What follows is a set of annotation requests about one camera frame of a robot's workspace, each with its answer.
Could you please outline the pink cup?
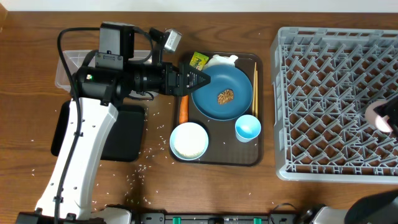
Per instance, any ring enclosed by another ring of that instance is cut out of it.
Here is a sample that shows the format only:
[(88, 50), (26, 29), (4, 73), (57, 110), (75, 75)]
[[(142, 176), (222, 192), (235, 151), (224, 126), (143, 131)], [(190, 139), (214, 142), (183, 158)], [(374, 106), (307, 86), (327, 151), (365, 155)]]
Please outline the pink cup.
[(377, 106), (381, 106), (386, 103), (387, 103), (387, 100), (377, 100), (377, 101), (371, 103), (365, 111), (365, 119), (369, 124), (374, 126), (379, 131), (381, 131), (383, 133), (391, 133), (392, 128), (387, 123), (387, 120), (389, 119), (389, 117), (388, 116), (380, 116), (374, 110)]

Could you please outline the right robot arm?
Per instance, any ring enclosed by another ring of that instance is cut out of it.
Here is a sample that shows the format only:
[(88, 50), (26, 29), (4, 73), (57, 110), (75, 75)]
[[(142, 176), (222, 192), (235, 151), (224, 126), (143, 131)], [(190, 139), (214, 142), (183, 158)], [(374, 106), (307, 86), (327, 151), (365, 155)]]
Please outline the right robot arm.
[[(366, 121), (383, 133), (397, 136), (397, 97), (377, 100), (365, 111)], [(397, 223), (397, 190), (358, 200), (347, 212), (345, 223)]]

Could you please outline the dark blue plate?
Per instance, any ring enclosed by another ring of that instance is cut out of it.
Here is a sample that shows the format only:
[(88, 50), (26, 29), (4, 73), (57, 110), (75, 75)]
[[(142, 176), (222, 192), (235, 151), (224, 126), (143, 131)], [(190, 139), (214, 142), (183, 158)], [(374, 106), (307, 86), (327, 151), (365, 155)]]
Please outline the dark blue plate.
[[(218, 121), (228, 121), (244, 114), (252, 103), (252, 84), (240, 69), (230, 65), (214, 65), (203, 71), (211, 82), (192, 93), (197, 109), (205, 116)], [(234, 100), (223, 105), (217, 96), (226, 89), (232, 89)]]

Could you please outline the orange carrot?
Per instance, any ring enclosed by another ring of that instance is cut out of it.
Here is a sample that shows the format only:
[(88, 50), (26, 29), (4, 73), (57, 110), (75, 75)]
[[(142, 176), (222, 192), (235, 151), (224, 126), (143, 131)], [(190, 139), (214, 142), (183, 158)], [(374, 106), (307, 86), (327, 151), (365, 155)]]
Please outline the orange carrot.
[(189, 96), (183, 96), (180, 102), (180, 111), (179, 111), (179, 123), (183, 124), (188, 121), (188, 104), (189, 104)]

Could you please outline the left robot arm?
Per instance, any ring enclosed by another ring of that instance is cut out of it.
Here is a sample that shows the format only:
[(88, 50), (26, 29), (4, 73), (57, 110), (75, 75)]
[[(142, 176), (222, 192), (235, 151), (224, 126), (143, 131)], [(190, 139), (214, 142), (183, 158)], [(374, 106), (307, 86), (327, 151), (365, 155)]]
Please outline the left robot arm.
[(132, 91), (185, 96), (210, 82), (187, 63), (175, 67), (162, 60), (164, 52), (176, 51), (182, 38), (175, 29), (145, 32), (150, 52), (141, 60), (134, 59), (139, 27), (104, 22), (98, 31), (98, 49), (87, 53), (75, 73), (67, 73), (72, 100), (49, 184), (33, 212), (18, 214), (18, 223), (133, 223), (133, 212), (120, 205), (91, 210), (96, 172), (118, 108)]

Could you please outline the yellow green snack wrapper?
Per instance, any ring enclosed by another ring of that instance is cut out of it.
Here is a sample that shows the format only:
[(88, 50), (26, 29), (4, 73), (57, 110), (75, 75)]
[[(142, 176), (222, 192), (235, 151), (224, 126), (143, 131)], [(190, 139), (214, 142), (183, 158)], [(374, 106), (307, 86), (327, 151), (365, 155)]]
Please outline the yellow green snack wrapper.
[(208, 56), (203, 55), (199, 52), (194, 52), (189, 65), (199, 71), (202, 71), (208, 61)]

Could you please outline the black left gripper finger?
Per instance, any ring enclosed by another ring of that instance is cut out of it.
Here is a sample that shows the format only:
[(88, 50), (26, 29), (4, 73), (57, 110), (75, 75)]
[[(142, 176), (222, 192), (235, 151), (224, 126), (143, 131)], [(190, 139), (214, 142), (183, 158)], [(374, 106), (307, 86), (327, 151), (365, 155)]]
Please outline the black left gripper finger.
[(179, 63), (179, 74), (188, 82), (210, 82), (211, 77), (192, 67), (189, 63)]
[(183, 95), (189, 95), (197, 89), (206, 86), (211, 82), (211, 78), (196, 77), (186, 79), (183, 84)]

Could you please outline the light blue cup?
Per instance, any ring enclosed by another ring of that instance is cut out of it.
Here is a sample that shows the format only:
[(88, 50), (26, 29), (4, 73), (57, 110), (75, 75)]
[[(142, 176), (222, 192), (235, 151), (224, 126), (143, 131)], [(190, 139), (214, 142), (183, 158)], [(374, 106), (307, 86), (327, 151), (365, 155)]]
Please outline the light blue cup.
[(240, 116), (234, 125), (236, 138), (240, 142), (249, 142), (258, 137), (261, 133), (261, 123), (253, 115), (245, 114)]

